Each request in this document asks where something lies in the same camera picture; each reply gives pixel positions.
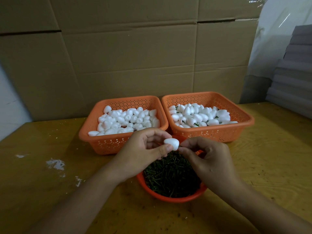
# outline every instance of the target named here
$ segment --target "pile of green stems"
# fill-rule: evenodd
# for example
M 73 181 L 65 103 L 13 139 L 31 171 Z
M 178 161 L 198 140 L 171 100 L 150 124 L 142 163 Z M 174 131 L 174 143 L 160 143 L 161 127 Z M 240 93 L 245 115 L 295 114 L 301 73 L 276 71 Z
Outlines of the pile of green stems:
M 151 163 L 143 172 L 146 185 L 154 192 L 172 198 L 193 195 L 201 184 L 189 161 L 172 151 Z

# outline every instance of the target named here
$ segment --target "perforated basket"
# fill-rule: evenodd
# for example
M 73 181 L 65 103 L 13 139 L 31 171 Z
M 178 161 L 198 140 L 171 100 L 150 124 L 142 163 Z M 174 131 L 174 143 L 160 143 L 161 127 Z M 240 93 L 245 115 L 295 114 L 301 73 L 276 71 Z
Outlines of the perforated basket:
M 226 109 L 235 124 L 205 126 L 196 128 L 181 128 L 174 124 L 168 108 L 177 104 L 198 103 L 205 107 L 216 106 L 219 109 Z M 255 123 L 254 118 L 235 103 L 216 92 L 200 92 L 189 94 L 172 94 L 162 98 L 162 105 L 165 110 L 172 133 L 183 137 L 203 136 L 219 142 L 229 142 L 238 139 L 240 133 L 246 126 Z
M 82 141 L 89 142 L 94 151 L 98 154 L 112 154 L 118 153 L 123 144 L 129 139 L 130 133 L 101 135 L 101 136 L 88 136 L 88 132 L 96 130 L 98 126 L 98 118 L 103 115 L 105 106 L 111 106 L 112 110 L 127 110 L 129 108 L 142 107 L 143 109 L 153 110 L 157 109 L 156 117 L 160 121 L 160 129 L 166 130 L 168 128 L 168 121 L 165 112 L 162 108 L 159 98 L 155 96 L 139 96 L 129 98 L 114 98 L 106 99 L 98 102 L 88 118 L 84 122 L 84 125 L 80 129 L 79 138 Z

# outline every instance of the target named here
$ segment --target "tabletop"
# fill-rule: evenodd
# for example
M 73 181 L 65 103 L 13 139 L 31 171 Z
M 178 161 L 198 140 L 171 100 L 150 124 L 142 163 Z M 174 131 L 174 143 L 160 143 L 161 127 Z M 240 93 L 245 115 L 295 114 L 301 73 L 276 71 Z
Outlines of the tabletop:
M 240 105 L 255 118 L 228 143 L 241 177 L 272 202 L 312 222 L 312 120 L 271 103 Z M 21 233 L 81 186 L 113 156 L 78 138 L 85 118 L 26 123 L 0 142 L 0 232 Z M 207 190 L 183 204 L 146 193 L 137 179 L 120 184 L 89 234 L 258 233 Z

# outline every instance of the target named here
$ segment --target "person's right hand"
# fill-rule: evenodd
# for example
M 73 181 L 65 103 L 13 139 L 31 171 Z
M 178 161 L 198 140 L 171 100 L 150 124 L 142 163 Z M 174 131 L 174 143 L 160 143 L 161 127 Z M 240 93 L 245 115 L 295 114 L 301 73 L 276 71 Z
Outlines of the person's right hand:
M 192 137 L 180 146 L 179 152 L 189 160 L 198 177 L 216 195 L 223 196 L 241 184 L 226 144 L 204 137 Z M 198 150 L 203 151 L 200 156 L 193 152 Z

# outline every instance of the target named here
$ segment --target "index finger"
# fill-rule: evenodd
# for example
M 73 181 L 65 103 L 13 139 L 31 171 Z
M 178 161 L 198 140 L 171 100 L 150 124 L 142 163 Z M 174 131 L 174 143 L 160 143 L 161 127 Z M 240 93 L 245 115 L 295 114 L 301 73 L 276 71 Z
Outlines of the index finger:
M 199 136 L 199 137 L 191 137 L 191 138 L 186 139 L 180 144 L 180 146 L 186 147 L 189 149 L 200 148 L 202 150 L 205 150 L 206 152 L 209 152 L 210 147 L 214 146 L 216 143 L 218 142 Z
M 172 138 L 172 136 L 168 132 L 161 130 L 159 128 L 155 128 L 155 127 L 150 127 L 144 130 L 139 130 L 136 133 L 143 137 L 146 136 L 147 138 L 155 136 L 155 135 L 163 137 L 165 139 Z

